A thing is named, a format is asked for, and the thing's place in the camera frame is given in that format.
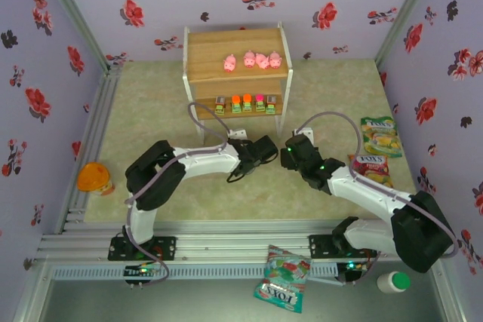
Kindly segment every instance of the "wooden shelf board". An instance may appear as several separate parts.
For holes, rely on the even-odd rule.
[[[231,97],[238,94],[270,95],[281,97],[281,85],[279,79],[244,79],[220,84],[219,82],[206,82],[196,85],[196,99],[215,99],[218,96]]]
[[[280,68],[247,68],[243,56],[247,51],[269,55],[276,51],[283,58]],[[225,72],[223,60],[230,54],[237,59],[233,72]],[[249,78],[276,78],[288,76],[287,58],[279,28],[231,30],[188,34],[188,81],[200,84],[209,81],[234,81]]]
[[[209,99],[209,100],[196,99],[195,101],[203,105],[206,105],[211,110],[214,110],[214,101],[215,101],[214,99]],[[274,115],[281,115],[282,107],[283,107],[282,102],[277,102],[275,105]],[[196,107],[196,114],[198,115],[199,120],[214,119],[213,115],[210,112],[206,111],[201,107]],[[220,116],[220,118],[240,118],[240,117],[260,117],[260,116],[274,116],[274,115],[267,115],[265,112],[256,112],[254,106],[251,112],[232,113],[232,104],[229,100],[227,100],[226,107],[225,107],[225,114],[218,115],[218,116]]]

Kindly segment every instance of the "floral wallpaper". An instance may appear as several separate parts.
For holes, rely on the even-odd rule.
[[[380,67],[416,184],[458,237],[445,265],[466,320],[483,315],[482,23],[473,0],[419,0]]]
[[[54,232],[101,68],[58,0],[0,5],[0,319],[10,321]]]
[[[184,26],[197,32],[251,29],[275,26],[280,20],[294,59],[303,59],[307,54],[311,59],[374,58],[404,0],[75,2],[107,63],[114,64],[122,54],[125,61],[181,60]],[[414,32],[410,44],[416,37]],[[172,38],[179,39],[174,46]]]

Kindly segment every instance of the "snack package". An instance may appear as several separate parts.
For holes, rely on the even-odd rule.
[[[388,158],[400,158],[402,147],[398,138],[398,129],[390,117],[361,118],[364,148],[375,155]]]
[[[360,173],[379,184],[383,184],[393,189],[391,176],[389,175],[389,167],[387,166],[387,157],[384,155],[359,155],[353,164],[354,171]]]
[[[303,292],[309,276],[311,259],[269,245],[263,281],[255,289],[255,297],[302,313]]]

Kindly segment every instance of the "cable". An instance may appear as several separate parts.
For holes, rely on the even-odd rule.
[[[344,115],[343,113],[334,112],[334,111],[320,112],[320,113],[318,113],[316,115],[313,115],[311,118],[309,118],[307,121],[305,121],[302,124],[302,126],[300,126],[297,129],[296,132],[299,133],[309,122],[311,122],[315,118],[318,118],[318,117],[324,116],[324,115],[336,115],[336,116],[340,116],[340,117],[346,119],[351,124],[352,128],[355,131],[355,135],[357,136],[357,149],[355,150],[354,158],[350,161],[350,165],[349,165],[349,172],[350,172],[351,176],[357,182],[360,182],[361,184],[366,185],[366,186],[368,186],[368,187],[376,190],[377,192],[381,192],[384,195],[387,195],[387,196],[389,196],[389,197],[391,197],[393,199],[402,201],[403,203],[405,203],[409,207],[412,207],[417,212],[423,214],[426,218],[428,218],[429,220],[431,220],[432,222],[434,222],[443,232],[445,232],[448,235],[448,237],[450,237],[451,241],[453,241],[453,246],[454,247],[453,247],[453,250],[451,251],[451,253],[444,254],[441,257],[442,258],[452,258],[453,256],[456,256],[458,254],[458,250],[460,249],[460,247],[458,245],[458,240],[456,239],[456,236],[453,234],[453,232],[445,224],[443,224],[441,221],[439,221],[438,219],[436,219],[433,215],[431,215],[430,213],[428,213],[427,211],[425,211],[422,207],[417,206],[416,204],[412,203],[411,201],[407,201],[407,200],[405,200],[404,198],[401,198],[400,196],[398,196],[395,193],[388,192],[387,190],[385,190],[383,188],[380,188],[380,187],[378,187],[376,185],[373,185],[370,182],[367,182],[367,181],[365,181],[363,179],[360,179],[358,177],[358,174],[354,171],[353,167],[354,167],[354,162],[355,162],[356,158],[358,157],[359,152],[361,151],[361,145],[362,145],[361,134],[359,133],[359,130],[358,130],[357,125],[355,124],[355,122],[353,120],[351,120],[348,116]]]
[[[227,132],[229,132],[229,128],[226,126],[226,124],[221,120],[221,118],[219,118],[217,115],[215,115],[215,113],[213,111],[211,111],[207,106],[205,105],[202,105],[201,103],[197,103],[197,102],[191,102],[189,105],[188,105],[188,114],[189,114],[189,117],[192,119],[192,121],[197,124],[200,128],[202,128],[203,130],[205,130],[206,132],[208,133],[211,133],[212,135],[215,135],[216,137],[220,138],[223,143],[221,145],[218,145],[218,146],[215,146],[213,147],[212,149],[202,149],[202,150],[194,150],[194,151],[188,151],[188,152],[185,152],[183,154],[180,154],[174,158],[172,158],[171,160],[169,160],[157,173],[156,175],[151,178],[150,181],[148,181],[147,184],[145,184],[145,186],[143,186],[141,188],[141,190],[139,190],[136,194],[134,194],[133,196],[131,196],[129,199],[127,199],[125,201],[125,204],[127,204],[128,206],[128,215],[127,215],[127,221],[126,221],[126,234],[129,238],[129,241],[134,245],[134,247],[136,249],[138,249],[141,253],[143,253],[144,255],[148,256],[149,258],[151,258],[154,262],[157,262],[159,263],[160,267],[162,267],[165,271],[166,271],[166,275],[162,278],[159,278],[159,279],[156,279],[154,281],[150,281],[150,282],[147,282],[145,284],[142,284],[142,286],[147,286],[147,285],[152,285],[152,284],[156,284],[156,283],[160,283],[162,281],[165,281],[166,279],[168,279],[169,277],[169,268],[168,266],[166,265],[166,263],[164,263],[160,258],[158,258],[157,256],[154,256],[153,254],[151,254],[150,252],[148,252],[147,250],[145,250],[144,248],[142,248],[135,240],[134,240],[134,237],[132,235],[132,232],[131,232],[131,214],[132,214],[132,209],[133,209],[133,206],[134,206],[134,202],[141,196],[143,195],[146,190],[148,190],[152,184],[154,184],[156,182],[157,179],[159,179],[159,177],[172,165],[174,164],[175,162],[181,160],[182,158],[185,158],[186,156],[193,156],[193,155],[206,155],[206,154],[216,154],[218,152],[222,152],[226,146],[227,146],[227,142],[228,142],[228,139],[227,137],[225,137],[224,135],[222,135],[221,133],[218,133],[216,132],[215,130],[212,130],[206,126],[204,126],[202,123],[200,123],[196,117],[193,115],[192,113],[192,107],[193,106],[199,106],[199,107],[202,107],[203,109],[206,109],[208,112],[210,112],[214,117],[215,119],[221,123],[221,125],[227,130]]]

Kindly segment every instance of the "robotic arm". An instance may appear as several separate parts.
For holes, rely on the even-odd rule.
[[[428,271],[453,242],[447,232],[408,204],[451,230],[435,199],[426,192],[398,192],[363,176],[356,179],[343,162],[323,159],[311,138],[308,128],[291,137],[281,150],[281,165],[298,171],[312,188],[350,200],[380,218],[347,218],[332,232],[333,247],[342,252],[352,247],[397,254],[413,270]]]
[[[278,149],[268,136],[252,142],[247,140],[245,130],[237,130],[230,131],[228,137],[224,149],[221,146],[181,149],[171,147],[166,140],[158,141],[126,170],[128,191],[136,194],[170,160],[183,154],[193,155],[180,158],[166,168],[134,203],[128,225],[137,244],[152,240],[157,209],[168,201],[183,180],[209,173],[228,173],[226,181],[235,182],[278,156]],[[219,152],[210,152],[216,148]]]

